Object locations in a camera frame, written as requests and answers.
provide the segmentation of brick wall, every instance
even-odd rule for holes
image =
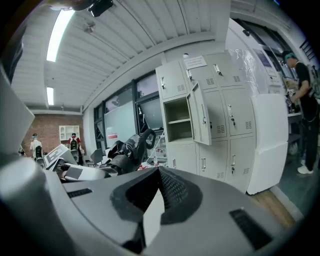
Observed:
[[[42,143],[43,152],[49,153],[60,143],[67,144],[67,140],[60,142],[59,126],[79,126],[81,147],[86,153],[83,124],[81,115],[35,114],[35,118],[22,141],[26,156],[32,157],[30,151],[30,143],[33,140],[32,134],[38,134],[38,140]]]

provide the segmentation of black t-shirt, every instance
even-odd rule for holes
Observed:
[[[310,85],[310,76],[307,66],[298,62],[295,65],[295,71],[299,79],[299,89],[301,88],[302,82],[307,80]],[[309,92],[300,98],[301,107],[303,111],[304,118],[307,120],[312,120],[317,114],[317,101],[314,97],[309,97]]]

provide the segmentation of tube light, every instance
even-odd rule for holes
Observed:
[[[48,98],[48,104],[54,105],[54,89],[51,87],[46,88],[46,96]]]
[[[48,52],[46,55],[47,61],[56,62],[60,41],[74,13],[74,10],[61,10],[58,18],[56,18],[49,41]]]

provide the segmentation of backpack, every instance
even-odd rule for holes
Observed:
[[[70,150],[78,150],[77,138],[73,138],[73,139],[70,141]]]
[[[37,146],[35,148],[35,158],[42,158],[42,147]]]
[[[317,102],[320,101],[320,74],[310,64],[306,65],[310,76],[309,97],[314,97]]]

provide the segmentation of white shoe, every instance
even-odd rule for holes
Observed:
[[[308,168],[305,165],[302,165],[301,167],[298,168],[298,172],[300,174],[313,174],[313,170],[308,170]]]

